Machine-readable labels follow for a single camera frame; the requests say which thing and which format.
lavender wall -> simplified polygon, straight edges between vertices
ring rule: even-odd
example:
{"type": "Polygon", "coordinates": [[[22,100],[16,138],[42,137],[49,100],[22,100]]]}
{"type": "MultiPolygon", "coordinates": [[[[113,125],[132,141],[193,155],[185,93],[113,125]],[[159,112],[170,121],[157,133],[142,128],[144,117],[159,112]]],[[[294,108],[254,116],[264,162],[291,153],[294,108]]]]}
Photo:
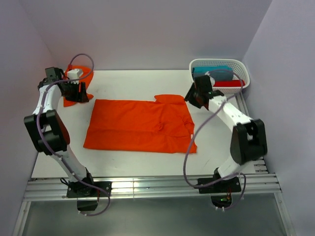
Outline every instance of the lavender wall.
{"type": "Polygon", "coordinates": [[[314,16],[314,0],[273,0],[243,60],[247,105],[266,124],[268,168],[301,236],[315,232],[314,16]]]}
{"type": "Polygon", "coordinates": [[[53,60],[17,0],[0,3],[0,235],[13,232],[36,152],[23,125],[53,60]]]}
{"type": "Polygon", "coordinates": [[[96,69],[187,69],[242,59],[271,0],[20,2],[59,66],[86,52],[96,69]]]}

red cloth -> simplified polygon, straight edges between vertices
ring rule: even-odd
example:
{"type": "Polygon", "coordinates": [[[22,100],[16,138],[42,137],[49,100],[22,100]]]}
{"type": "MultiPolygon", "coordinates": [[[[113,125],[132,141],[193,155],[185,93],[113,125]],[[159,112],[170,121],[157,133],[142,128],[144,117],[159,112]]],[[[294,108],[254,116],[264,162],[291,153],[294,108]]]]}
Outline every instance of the red cloth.
{"type": "MultiPolygon", "coordinates": [[[[157,95],[156,101],[95,101],[83,147],[98,150],[186,153],[194,123],[184,98],[157,95]]],[[[190,153],[196,153],[193,144],[190,153]]]]}
{"type": "Polygon", "coordinates": [[[213,87],[240,87],[241,82],[239,80],[231,80],[231,81],[216,81],[213,87]]]}
{"type": "MultiPolygon", "coordinates": [[[[80,66],[80,65],[71,65],[71,69],[82,69],[83,71],[83,74],[81,75],[81,77],[85,76],[86,74],[88,74],[90,72],[90,68],[86,67],[86,66],[80,66]]],[[[69,67],[67,68],[67,70],[65,71],[65,75],[67,76],[67,73],[69,71],[69,67]]],[[[92,78],[93,78],[93,75],[94,75],[94,71],[92,71],[92,73],[80,80],[80,82],[85,82],[85,88],[88,89],[91,81],[92,81],[92,78]]],[[[88,99],[91,100],[94,96],[92,94],[88,94],[87,93],[87,96],[88,96],[88,99]]],[[[76,102],[72,102],[72,101],[67,101],[66,98],[63,98],[63,106],[64,107],[70,107],[70,106],[73,106],[74,104],[76,104],[76,102]]]]}

white basket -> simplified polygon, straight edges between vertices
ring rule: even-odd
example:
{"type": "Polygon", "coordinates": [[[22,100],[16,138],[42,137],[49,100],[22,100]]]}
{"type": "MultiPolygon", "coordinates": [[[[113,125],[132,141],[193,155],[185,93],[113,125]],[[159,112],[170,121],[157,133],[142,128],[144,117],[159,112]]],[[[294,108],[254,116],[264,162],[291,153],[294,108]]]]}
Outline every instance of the white basket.
{"type": "MultiPolygon", "coordinates": [[[[233,71],[240,76],[242,80],[245,81],[245,85],[243,88],[246,88],[248,85],[250,85],[250,76],[248,75],[247,69],[244,66],[243,63],[241,63],[238,60],[233,59],[195,59],[191,61],[189,64],[189,73],[190,73],[190,79],[193,82],[192,77],[192,69],[195,66],[219,66],[219,65],[227,65],[228,67],[231,67],[233,71]]],[[[215,87],[215,89],[220,90],[224,94],[233,94],[238,93],[241,89],[241,87],[215,87]]]]}

white tabletop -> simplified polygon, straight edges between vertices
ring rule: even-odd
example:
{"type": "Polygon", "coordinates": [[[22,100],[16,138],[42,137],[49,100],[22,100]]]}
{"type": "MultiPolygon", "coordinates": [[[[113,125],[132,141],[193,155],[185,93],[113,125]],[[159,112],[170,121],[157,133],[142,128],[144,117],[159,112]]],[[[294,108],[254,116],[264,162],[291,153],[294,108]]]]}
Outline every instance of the white tabletop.
{"type": "MultiPolygon", "coordinates": [[[[135,151],[105,151],[83,148],[95,99],[148,100],[157,94],[185,96],[191,86],[188,70],[95,71],[87,92],[94,98],[85,104],[63,107],[58,113],[69,131],[71,149],[94,177],[180,176],[183,174],[184,154],[135,151]]],[[[235,99],[231,100],[236,107],[235,99]]],[[[190,104],[188,108],[197,128],[210,112],[190,104]]],[[[189,175],[211,175],[228,157],[231,132],[218,118],[211,120],[196,138],[197,154],[188,160],[189,175]]],[[[255,174],[253,163],[244,169],[255,174]]],[[[66,177],[63,169],[50,156],[38,155],[32,178],[66,177]]]]}

glass panel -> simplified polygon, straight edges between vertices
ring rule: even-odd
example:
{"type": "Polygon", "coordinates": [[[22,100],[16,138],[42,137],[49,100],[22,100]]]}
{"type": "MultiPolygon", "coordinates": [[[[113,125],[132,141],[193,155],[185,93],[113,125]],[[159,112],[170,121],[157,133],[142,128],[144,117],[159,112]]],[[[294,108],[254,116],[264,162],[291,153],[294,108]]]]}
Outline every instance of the glass panel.
{"type": "MultiPolygon", "coordinates": [[[[105,201],[98,210],[105,206],[105,201]]],[[[113,199],[107,212],[84,217],[75,201],[33,202],[23,236],[283,236],[273,194],[246,195],[215,211],[209,196],[113,199]]]]}

